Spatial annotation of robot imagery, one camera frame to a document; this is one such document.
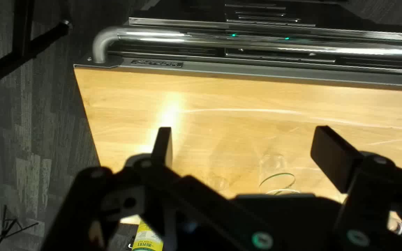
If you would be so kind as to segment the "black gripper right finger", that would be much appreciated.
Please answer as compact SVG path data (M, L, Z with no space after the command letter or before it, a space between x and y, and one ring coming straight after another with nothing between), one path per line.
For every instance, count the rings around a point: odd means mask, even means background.
M361 154L328 126L314 130L310 157L335 189L346 194Z

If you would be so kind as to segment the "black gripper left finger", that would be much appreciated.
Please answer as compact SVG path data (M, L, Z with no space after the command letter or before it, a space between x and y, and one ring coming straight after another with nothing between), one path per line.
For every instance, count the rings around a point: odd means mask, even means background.
M152 148L152 158L170 168L173 161L173 141L171 141L171 129L160 127L158 130L155 144Z

